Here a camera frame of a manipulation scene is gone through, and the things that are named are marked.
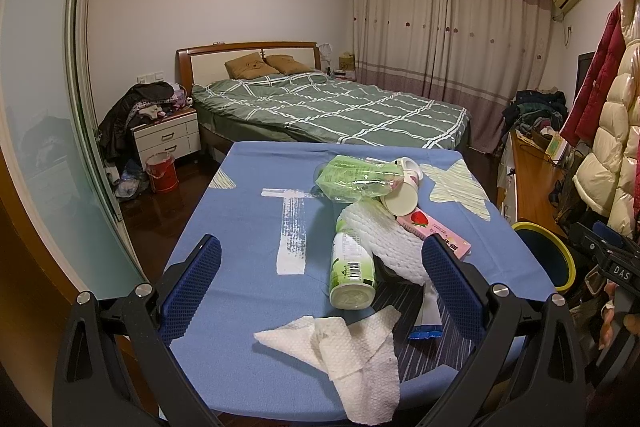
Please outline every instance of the plastic bottle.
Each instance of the plastic bottle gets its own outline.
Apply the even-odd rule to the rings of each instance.
[[[358,235],[340,221],[331,259],[329,301],[341,310],[371,306],[376,296],[376,268]]]

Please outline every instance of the barcode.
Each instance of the barcode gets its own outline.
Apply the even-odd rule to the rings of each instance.
[[[360,263],[348,263],[349,279],[360,279]]]

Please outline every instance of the bed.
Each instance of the bed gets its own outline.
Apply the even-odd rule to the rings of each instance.
[[[258,51],[292,55],[313,73],[232,80],[225,62]],[[177,51],[180,83],[193,97],[204,143],[272,140],[463,150],[466,109],[409,93],[340,82],[320,70],[315,42],[238,42]]]

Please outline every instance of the green plaid duvet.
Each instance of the green plaid duvet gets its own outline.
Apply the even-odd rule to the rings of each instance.
[[[192,96],[198,110],[298,141],[454,149],[468,125],[457,105],[337,82],[319,71],[196,84]]]

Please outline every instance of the blue tablecloth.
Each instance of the blue tablecloth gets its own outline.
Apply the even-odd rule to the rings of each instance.
[[[261,196],[262,190],[309,192],[316,168],[337,154],[382,160],[409,156],[441,169],[461,158],[449,150],[320,143],[238,142],[232,147],[221,168],[236,188],[206,190],[169,260],[169,264],[183,261],[205,233],[215,235],[222,244],[220,271],[185,336],[171,344],[183,371],[214,410],[295,421],[345,418],[338,394],[324,373],[261,346],[253,336],[255,331],[280,327],[302,315],[342,315],[350,323],[371,313],[336,311],[326,297],[338,211],[326,198],[303,202],[305,274],[276,273],[283,202]],[[489,283],[505,283],[516,295],[529,299],[545,300],[554,291],[540,264],[491,203],[487,201],[491,220],[485,221],[459,203],[433,203],[432,188],[433,182],[425,176],[419,206],[471,243],[465,261],[474,264]],[[420,299],[418,291],[417,307]],[[424,344],[419,349],[441,356],[438,343],[442,339],[420,342]],[[450,362],[442,357],[433,364],[435,369],[415,378],[411,372],[420,371],[411,360],[406,363],[401,371],[405,380],[401,406],[434,400],[443,393],[456,374],[439,365],[443,363]]]

